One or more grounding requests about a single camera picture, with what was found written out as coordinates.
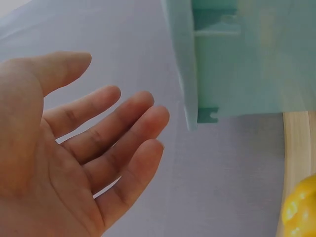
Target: mint green toy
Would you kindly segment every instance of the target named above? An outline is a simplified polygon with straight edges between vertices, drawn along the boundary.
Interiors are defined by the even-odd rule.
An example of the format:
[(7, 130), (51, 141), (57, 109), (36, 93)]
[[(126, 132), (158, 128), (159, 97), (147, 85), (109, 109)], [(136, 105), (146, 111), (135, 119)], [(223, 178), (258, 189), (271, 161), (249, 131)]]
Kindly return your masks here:
[(316, 109), (316, 0), (163, 0), (189, 129)]

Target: finger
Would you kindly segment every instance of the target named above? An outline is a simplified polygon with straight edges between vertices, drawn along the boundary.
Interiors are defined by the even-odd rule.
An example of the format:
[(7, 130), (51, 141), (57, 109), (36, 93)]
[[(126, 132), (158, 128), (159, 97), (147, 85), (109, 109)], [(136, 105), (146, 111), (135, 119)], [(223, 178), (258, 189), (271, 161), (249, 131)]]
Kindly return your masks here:
[(128, 211), (152, 180), (161, 156), (163, 145), (149, 140), (136, 151), (119, 181), (95, 199), (107, 230)]
[(113, 113), (82, 134), (62, 143), (80, 164), (110, 148), (154, 104), (151, 93), (143, 91), (122, 103)]
[(38, 80), (46, 96), (81, 77), (91, 63), (91, 55), (83, 52), (55, 52), (14, 61)]
[(55, 138), (59, 138), (104, 112), (119, 98), (118, 87), (105, 86), (72, 103), (45, 111), (43, 119), (50, 126)]
[(113, 147), (85, 164), (83, 169), (92, 192), (95, 194), (115, 181), (139, 146), (149, 139), (157, 138), (168, 121), (169, 112), (165, 107), (151, 107)]

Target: white cloth backdrop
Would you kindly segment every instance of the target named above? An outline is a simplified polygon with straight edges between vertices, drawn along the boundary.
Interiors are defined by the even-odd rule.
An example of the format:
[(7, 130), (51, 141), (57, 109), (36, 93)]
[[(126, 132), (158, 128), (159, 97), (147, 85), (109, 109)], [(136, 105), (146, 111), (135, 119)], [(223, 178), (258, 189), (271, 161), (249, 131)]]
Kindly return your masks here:
[(282, 116), (224, 119), (188, 132), (159, 0), (32, 0), (0, 19), (0, 61), (56, 50), (87, 50), (93, 62), (81, 79), (48, 96), (46, 108), (116, 84), (123, 99), (146, 89), (171, 112), (155, 179), (104, 236), (274, 236), (284, 174)]

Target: skin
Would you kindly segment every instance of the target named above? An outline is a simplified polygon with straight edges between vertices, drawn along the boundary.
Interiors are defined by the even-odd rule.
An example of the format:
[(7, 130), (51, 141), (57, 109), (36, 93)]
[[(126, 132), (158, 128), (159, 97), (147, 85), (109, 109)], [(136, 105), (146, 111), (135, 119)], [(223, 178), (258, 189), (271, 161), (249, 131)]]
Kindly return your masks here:
[(88, 53), (57, 52), (0, 64), (0, 236), (99, 237), (153, 178), (163, 153), (156, 138), (169, 113), (149, 92), (56, 142), (120, 98), (119, 88), (105, 86), (43, 112), (44, 97), (90, 63)]

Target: bamboo strip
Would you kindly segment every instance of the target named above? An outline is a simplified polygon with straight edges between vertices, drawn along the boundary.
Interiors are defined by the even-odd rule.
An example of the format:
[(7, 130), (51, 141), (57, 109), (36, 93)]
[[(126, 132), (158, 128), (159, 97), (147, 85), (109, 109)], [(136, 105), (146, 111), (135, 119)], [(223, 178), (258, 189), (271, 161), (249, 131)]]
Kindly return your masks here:
[[(297, 183), (316, 172), (316, 112), (284, 113), (285, 166), (282, 203)], [(281, 215), (276, 237), (283, 237)]]

